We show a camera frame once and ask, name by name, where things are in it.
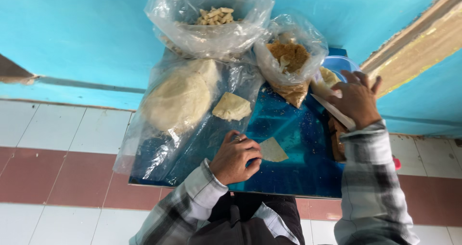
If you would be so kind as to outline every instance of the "person's left hand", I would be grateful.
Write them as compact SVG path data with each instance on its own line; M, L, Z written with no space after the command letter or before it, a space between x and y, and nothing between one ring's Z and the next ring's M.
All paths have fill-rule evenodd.
M245 134L239 135L242 141L237 139L231 141L231 138L238 134L237 130L226 134L220 149L209 165L212 173L224 185L246 181L260 170L262 163L260 145L247 138ZM254 158L257 159L245 167L247 161Z

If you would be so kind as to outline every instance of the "tiled floor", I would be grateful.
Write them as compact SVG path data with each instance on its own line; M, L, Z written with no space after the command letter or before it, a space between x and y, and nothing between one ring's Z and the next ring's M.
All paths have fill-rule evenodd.
M0 101L2 241L127 244L171 191L128 185L128 176L113 173L132 118L127 111ZM403 135L390 142L420 244L462 245L462 148ZM297 205L306 244L336 244L340 201L298 198Z

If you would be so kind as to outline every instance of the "finger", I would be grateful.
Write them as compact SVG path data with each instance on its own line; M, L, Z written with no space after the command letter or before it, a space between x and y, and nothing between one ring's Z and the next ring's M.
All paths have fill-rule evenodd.
M263 155L260 151L256 149L249 149L244 151L244 158L246 161L249 161L251 159L262 159Z
M233 140L233 141L236 142L236 143L239 143L239 142L243 142L243 141L245 141L245 140L248 139L248 137L247 137L244 133L239 134L238 137L241 138L241 140L239 140L239 139L237 139L236 137L234 137L234 140Z
M338 98L335 95L329 95L326 97L326 101L330 102L334 106L337 106L340 103L341 98Z
M374 93L374 94L377 94L378 92L378 88L380 88L380 85L382 84L382 77L381 76L378 76L376 78L376 82L374 83L374 85L372 86L371 88L371 91Z
M360 71L354 71L353 74L359 78L359 81L363 86L369 88L369 78L366 74Z
M238 144L240 147L245 148L245 149L250 149L254 148L256 150L261 150L262 148L260 147L260 144L258 144L256 141L247 139L241 143Z
M223 144L225 143L230 143L231 142L231 138L234 136L234 135L237 135L239 134L239 131L237 130L230 130L228 131L228 133L225 135L225 138L223 139Z
M338 82L336 84L334 84L333 87L331 87L332 90L345 90L346 88L348 87L348 84L347 83L344 83L344 82Z
M341 70L340 73L346 78L346 81L351 84L357 84L358 78L350 73L348 70Z
M249 166L247 166L247 168L245 169L245 172L247 173L247 176L249 178L260 170L261 163L262 163L261 159L255 159L254 161L252 161L252 163Z

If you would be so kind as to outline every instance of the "red tile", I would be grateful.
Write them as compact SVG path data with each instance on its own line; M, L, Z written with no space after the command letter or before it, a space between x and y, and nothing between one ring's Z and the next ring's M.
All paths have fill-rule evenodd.
M159 202L160 187L129 185L128 176L112 176L104 208L151 210Z
M0 201L47 201L66 151L17 148L0 176Z
M309 219L309 201L306 198L296 198L300 219Z
M441 207L430 189L431 177L398 175L398 178L414 224L444 226Z
M116 155L69 152L47 204L102 207Z
M462 226L462 179L429 177L444 225Z
M340 220L341 200L309 199L309 218L312 220Z
M8 160L13 157L16 148L0 147L0 176Z
M168 194L170 194L171 191L173 191L173 188L162 187L162 192L160 193L160 200L164 199Z

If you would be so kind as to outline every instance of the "person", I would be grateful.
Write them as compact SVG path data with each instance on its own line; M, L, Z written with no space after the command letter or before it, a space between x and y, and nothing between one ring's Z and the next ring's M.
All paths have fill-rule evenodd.
M327 99L355 121L356 130L340 138L346 164L335 239L340 245L417 244L388 132L376 108L381 78L369 88L363 73L342 74L348 83L333 87L342 91L342 98ZM227 184L245 181L259 170L259 151L259 144L245 134L228 132L212 162L205 159L161 200L130 244L304 245L294 197L235 193L233 200L229 195Z

